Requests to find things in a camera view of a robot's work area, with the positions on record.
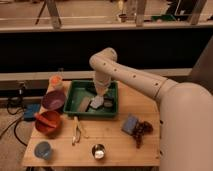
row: sponge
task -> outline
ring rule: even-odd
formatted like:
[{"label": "sponge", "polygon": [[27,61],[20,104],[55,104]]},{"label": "sponge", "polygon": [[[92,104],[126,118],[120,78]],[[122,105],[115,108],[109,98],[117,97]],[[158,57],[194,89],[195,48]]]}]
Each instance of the sponge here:
[{"label": "sponge", "polygon": [[27,109],[24,112],[24,120],[25,121],[34,121],[34,114],[40,110],[40,104],[29,104],[27,105]]},{"label": "sponge", "polygon": [[137,122],[138,122],[138,118],[129,114],[128,118],[126,119],[126,121],[124,122],[122,126],[122,131],[126,132],[129,135],[132,135]]},{"label": "sponge", "polygon": [[81,101],[77,111],[86,112],[89,107],[90,102],[91,102],[91,99],[89,97],[84,97],[83,100]]}]

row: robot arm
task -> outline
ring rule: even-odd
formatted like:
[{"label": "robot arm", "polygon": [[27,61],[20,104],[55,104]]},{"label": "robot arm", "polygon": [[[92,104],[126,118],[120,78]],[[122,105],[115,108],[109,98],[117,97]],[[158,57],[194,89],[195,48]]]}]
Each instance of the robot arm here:
[{"label": "robot arm", "polygon": [[105,93],[111,77],[143,92],[157,102],[168,89],[177,84],[168,78],[120,65],[116,60],[117,54],[112,48],[106,48],[90,58],[90,65],[96,71],[94,83],[99,95]]},{"label": "robot arm", "polygon": [[160,111],[160,171],[213,171],[213,98],[203,87],[138,71],[116,63],[112,48],[90,59],[99,95],[111,77],[158,102]]}]

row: red object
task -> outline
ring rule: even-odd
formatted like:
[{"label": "red object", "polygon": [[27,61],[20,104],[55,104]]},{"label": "red object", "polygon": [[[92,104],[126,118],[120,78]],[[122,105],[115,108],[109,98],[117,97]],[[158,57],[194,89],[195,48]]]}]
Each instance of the red object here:
[{"label": "red object", "polygon": [[61,123],[60,114],[56,111],[46,111],[41,114],[35,114],[36,129],[43,134],[55,132]]}]

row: floor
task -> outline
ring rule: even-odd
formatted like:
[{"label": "floor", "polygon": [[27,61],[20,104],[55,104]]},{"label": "floor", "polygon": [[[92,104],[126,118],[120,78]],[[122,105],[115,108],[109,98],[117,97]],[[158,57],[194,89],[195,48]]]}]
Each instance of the floor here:
[{"label": "floor", "polygon": [[[23,113],[9,115],[6,108],[0,108],[0,134],[13,121],[19,118]],[[17,127],[17,135],[27,144],[33,122],[20,122]],[[25,171],[22,166],[22,158],[25,152],[25,146],[17,141],[13,133],[14,125],[0,138],[0,171]],[[157,171],[157,168],[53,168],[54,171]],[[42,168],[36,168],[35,171],[44,171]]]},{"label": "floor", "polygon": [[[113,24],[118,22],[116,16],[121,13],[117,1],[57,0],[56,4],[63,26]],[[47,7],[41,15],[39,24],[35,25],[42,5],[42,0],[0,0],[0,26],[5,29],[7,27],[51,26]],[[166,0],[149,0],[146,4],[145,18],[165,14],[167,8]],[[200,21],[206,21],[212,15],[212,11],[213,1],[207,0]]]}]

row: silver cup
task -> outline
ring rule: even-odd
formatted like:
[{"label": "silver cup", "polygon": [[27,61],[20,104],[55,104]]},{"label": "silver cup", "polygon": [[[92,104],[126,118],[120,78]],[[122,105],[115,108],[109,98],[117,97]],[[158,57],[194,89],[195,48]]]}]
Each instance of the silver cup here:
[{"label": "silver cup", "polygon": [[100,160],[105,156],[105,147],[102,144],[96,144],[92,147],[92,155],[95,159]]}]

